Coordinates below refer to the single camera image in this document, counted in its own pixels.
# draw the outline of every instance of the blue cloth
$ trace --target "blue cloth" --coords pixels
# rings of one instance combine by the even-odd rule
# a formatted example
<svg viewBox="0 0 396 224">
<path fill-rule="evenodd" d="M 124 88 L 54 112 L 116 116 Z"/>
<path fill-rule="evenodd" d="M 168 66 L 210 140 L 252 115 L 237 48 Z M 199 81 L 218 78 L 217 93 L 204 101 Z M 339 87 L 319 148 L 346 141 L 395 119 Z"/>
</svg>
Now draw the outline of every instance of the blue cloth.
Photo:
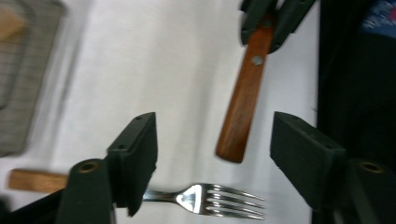
<svg viewBox="0 0 396 224">
<path fill-rule="evenodd" d="M 377 0 L 361 25 L 361 32 L 396 38 L 396 0 Z"/>
</svg>

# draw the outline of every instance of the metal rivet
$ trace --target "metal rivet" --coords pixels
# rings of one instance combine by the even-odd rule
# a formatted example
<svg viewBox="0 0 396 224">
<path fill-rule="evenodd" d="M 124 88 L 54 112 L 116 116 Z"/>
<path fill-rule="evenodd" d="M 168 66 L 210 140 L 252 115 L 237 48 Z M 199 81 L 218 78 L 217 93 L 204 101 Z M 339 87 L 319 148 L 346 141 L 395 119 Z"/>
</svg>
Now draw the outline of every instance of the metal rivet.
<svg viewBox="0 0 396 224">
<path fill-rule="evenodd" d="M 78 168 L 78 172 L 82 173 L 82 174 L 87 174 L 87 173 L 90 173 L 92 171 L 95 171 L 98 167 L 99 167 L 99 164 L 97 162 L 88 161 L 88 162 L 85 162 L 84 164 L 82 164 Z"/>
<path fill-rule="evenodd" d="M 254 56 L 251 61 L 253 62 L 254 65 L 260 65 L 263 64 L 263 59 L 262 56 Z"/>
</svg>

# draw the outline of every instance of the fork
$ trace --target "fork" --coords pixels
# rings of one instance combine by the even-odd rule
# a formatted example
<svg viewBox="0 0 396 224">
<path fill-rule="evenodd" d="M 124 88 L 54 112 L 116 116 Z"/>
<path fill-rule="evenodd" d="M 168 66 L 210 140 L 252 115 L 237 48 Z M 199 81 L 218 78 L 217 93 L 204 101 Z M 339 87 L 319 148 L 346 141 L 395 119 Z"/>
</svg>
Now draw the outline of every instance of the fork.
<svg viewBox="0 0 396 224">
<path fill-rule="evenodd" d="M 63 189 L 66 182 L 66 175 L 14 169 L 10 172 L 8 187 L 52 193 Z M 143 196 L 144 202 L 176 203 L 199 215 L 264 219 L 262 210 L 265 207 L 253 200 L 265 201 L 244 191 L 215 184 L 194 184 L 171 193 L 147 189 Z"/>
<path fill-rule="evenodd" d="M 265 209 L 265 206 L 243 198 L 265 201 L 261 197 L 238 189 L 216 184 L 194 184 L 177 192 L 147 189 L 143 202 L 176 203 L 189 212 L 199 215 L 263 220 L 265 214 L 261 211 Z"/>
</svg>

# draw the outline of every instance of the wooden handle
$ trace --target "wooden handle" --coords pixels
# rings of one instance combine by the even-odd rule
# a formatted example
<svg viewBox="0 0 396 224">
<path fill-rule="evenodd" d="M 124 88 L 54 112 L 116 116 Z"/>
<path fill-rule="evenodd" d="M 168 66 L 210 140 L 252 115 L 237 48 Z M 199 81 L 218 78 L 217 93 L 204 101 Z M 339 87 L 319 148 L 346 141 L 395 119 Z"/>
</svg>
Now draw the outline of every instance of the wooden handle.
<svg viewBox="0 0 396 224">
<path fill-rule="evenodd" d="M 15 169 L 10 172 L 8 187 L 45 193 L 64 189 L 67 175 L 56 175 L 45 172 Z"/>
<path fill-rule="evenodd" d="M 245 58 L 216 148 L 216 155 L 226 161 L 241 163 L 244 158 L 250 123 L 262 81 L 265 57 L 271 47 L 273 26 L 273 18 L 266 15 L 261 26 L 247 42 Z"/>
</svg>

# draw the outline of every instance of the wire rack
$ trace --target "wire rack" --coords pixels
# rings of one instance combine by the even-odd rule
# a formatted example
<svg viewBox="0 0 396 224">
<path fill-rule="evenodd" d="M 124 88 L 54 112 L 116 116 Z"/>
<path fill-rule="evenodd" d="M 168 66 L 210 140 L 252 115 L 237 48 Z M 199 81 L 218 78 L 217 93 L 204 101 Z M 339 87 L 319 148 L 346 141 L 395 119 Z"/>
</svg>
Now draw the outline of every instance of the wire rack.
<svg viewBox="0 0 396 224">
<path fill-rule="evenodd" d="M 26 145 L 64 6 L 51 0 L 0 0 L 26 28 L 0 41 L 0 156 Z"/>
</svg>

